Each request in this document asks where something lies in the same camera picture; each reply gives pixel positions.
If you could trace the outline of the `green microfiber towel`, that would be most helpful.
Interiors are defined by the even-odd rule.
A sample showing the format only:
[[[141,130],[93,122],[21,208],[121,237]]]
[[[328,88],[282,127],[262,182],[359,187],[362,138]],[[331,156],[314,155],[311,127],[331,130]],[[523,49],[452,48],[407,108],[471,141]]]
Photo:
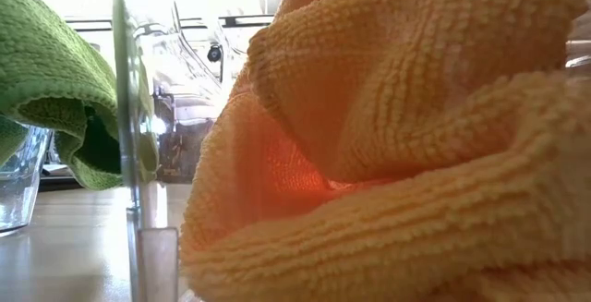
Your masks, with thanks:
[[[21,147],[29,128],[0,115],[0,167]]]
[[[123,186],[116,76],[43,0],[0,0],[0,115],[54,132],[60,161],[91,190]]]

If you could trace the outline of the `clear plastic basket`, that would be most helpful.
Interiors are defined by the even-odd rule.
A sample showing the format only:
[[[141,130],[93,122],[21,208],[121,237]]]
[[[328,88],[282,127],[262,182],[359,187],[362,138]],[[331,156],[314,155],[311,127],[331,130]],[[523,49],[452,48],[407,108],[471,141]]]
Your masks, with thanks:
[[[170,0],[115,0],[115,33],[119,41],[117,79],[120,85],[122,171],[134,190],[130,218],[130,269],[134,302],[206,302],[189,286],[180,258],[185,212],[205,139],[228,103],[238,94],[253,93],[246,61],[234,81],[225,81],[213,98],[201,82],[184,84],[187,62],[156,47],[155,36],[143,35],[135,18]],[[587,10],[591,0],[587,0]],[[557,71],[591,81],[591,72],[566,61]]]
[[[52,131],[27,127],[24,142],[0,165],[0,237],[30,223]]]

